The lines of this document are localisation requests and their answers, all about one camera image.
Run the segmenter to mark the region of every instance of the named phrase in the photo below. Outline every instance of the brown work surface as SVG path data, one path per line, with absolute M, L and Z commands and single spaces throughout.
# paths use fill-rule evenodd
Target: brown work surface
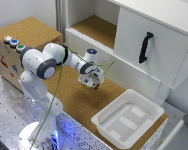
M 60 67 L 57 67 L 55 75 L 45 80 L 49 92 L 54 94 Z M 103 138 L 97 131 L 96 126 L 91 122 L 91 118 L 100 110 L 125 92 L 125 89 L 113 83 L 109 79 L 105 79 L 104 84 L 99 86 L 98 90 L 87 89 L 78 82 L 79 73 L 73 68 L 67 66 L 63 68 L 62 78 L 56 97 L 61 100 L 64 111 L 86 127 L 89 131 L 117 150 L 109 141 Z M 160 125 L 167 119 L 167 115 L 161 116 L 156 123 L 134 144 L 130 150 L 139 150 Z
M 97 16 L 92 16 L 71 26 L 79 32 L 114 49 L 117 26 Z
M 6 27 L 0 28 L 0 41 L 4 42 L 4 36 L 14 35 L 21 44 L 38 47 L 62 34 L 34 17 L 15 22 Z

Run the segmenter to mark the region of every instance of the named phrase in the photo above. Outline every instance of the cabinet handle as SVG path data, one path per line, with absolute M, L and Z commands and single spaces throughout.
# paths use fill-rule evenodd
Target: cabinet handle
M 144 61 L 147 60 L 147 57 L 145 57 L 145 53 L 147 50 L 148 40 L 151 39 L 154 35 L 150 32 L 147 32 L 147 36 L 143 40 L 143 45 L 141 48 L 141 53 L 139 56 L 139 63 L 142 64 Z

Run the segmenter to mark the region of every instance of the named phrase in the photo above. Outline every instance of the white robotic arm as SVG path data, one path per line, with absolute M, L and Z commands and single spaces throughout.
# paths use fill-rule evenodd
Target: white robotic arm
M 56 66 L 62 65 L 62 58 L 63 66 L 69 65 L 77 70 L 80 73 L 78 81 L 86 86 L 97 89 L 104 82 L 103 70 L 93 65 L 98 62 L 97 51 L 94 49 L 87 50 L 86 55 L 83 57 L 86 60 L 85 62 L 81 57 L 71 53 L 66 46 L 50 43 L 44 47 L 43 52 L 32 47 L 26 47 L 20 54 L 20 60 L 25 69 L 21 74 L 20 83 L 23 91 L 42 109 L 39 123 L 28 138 L 30 144 L 35 139 L 53 99 L 53 95 L 48 92 L 47 86 L 42 79 L 49 79 L 54 75 Z M 33 145 L 34 149 L 60 149 L 59 138 L 54 138 L 57 132 L 55 117 L 62 111 L 63 104 L 59 99 L 55 98 L 48 118 Z

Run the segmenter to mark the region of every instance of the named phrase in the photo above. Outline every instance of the white tray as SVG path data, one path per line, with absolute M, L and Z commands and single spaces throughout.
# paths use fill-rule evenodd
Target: white tray
M 99 133 L 120 149 L 129 149 L 164 113 L 164 109 L 134 90 L 127 90 L 91 121 Z

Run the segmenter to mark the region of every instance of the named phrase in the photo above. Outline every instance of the cardboard box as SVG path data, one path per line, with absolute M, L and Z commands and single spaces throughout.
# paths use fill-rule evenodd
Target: cardboard box
M 24 69 L 21 67 L 20 54 L 10 45 L 4 44 L 3 38 L 11 35 L 20 44 L 32 46 L 42 51 L 48 43 L 63 43 L 63 35 L 36 18 L 30 17 L 0 29 L 0 73 L 22 91 L 18 82 Z

